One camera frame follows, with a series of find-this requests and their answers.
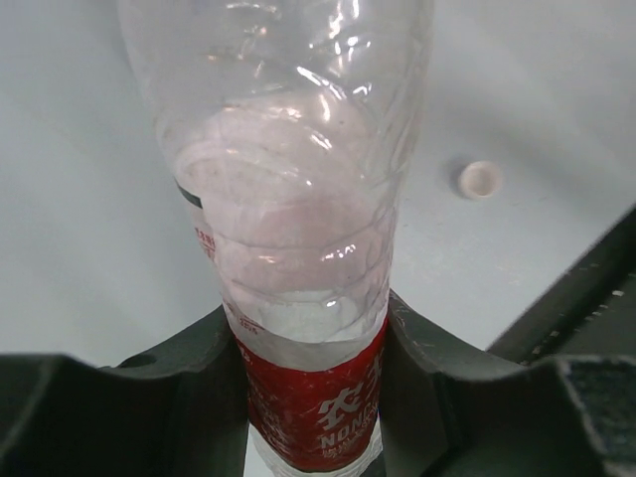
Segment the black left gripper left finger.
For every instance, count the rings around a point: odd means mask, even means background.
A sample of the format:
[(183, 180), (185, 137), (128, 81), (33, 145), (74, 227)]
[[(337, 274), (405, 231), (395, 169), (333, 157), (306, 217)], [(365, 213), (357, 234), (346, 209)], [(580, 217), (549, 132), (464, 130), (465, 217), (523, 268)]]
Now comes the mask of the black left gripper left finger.
[(246, 378), (217, 309), (115, 367), (1, 359), (5, 476), (240, 476)]

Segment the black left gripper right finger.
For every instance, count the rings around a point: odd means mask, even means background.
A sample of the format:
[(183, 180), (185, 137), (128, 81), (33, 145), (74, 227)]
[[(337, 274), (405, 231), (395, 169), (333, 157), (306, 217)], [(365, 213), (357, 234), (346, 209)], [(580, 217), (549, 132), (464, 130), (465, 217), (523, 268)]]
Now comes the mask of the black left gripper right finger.
[(389, 302), (380, 397), (390, 476), (631, 476), (635, 361), (493, 356)]

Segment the white bottle cap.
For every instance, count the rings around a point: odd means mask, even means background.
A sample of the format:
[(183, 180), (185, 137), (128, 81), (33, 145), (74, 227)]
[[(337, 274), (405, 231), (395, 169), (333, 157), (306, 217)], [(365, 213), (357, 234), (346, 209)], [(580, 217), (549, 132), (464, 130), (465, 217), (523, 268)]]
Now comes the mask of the white bottle cap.
[(496, 194), (503, 183), (501, 169), (490, 161), (475, 161), (466, 165), (458, 175), (457, 187), (470, 200), (482, 200)]

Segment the red label water bottle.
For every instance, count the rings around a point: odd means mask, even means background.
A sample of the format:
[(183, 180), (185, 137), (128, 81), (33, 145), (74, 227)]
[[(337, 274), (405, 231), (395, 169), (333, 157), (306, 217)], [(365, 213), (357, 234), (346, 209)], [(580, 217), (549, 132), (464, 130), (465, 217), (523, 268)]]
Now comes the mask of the red label water bottle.
[(398, 198), (420, 130), (430, 1), (121, 1), (160, 148), (276, 476), (359, 476), (379, 394)]

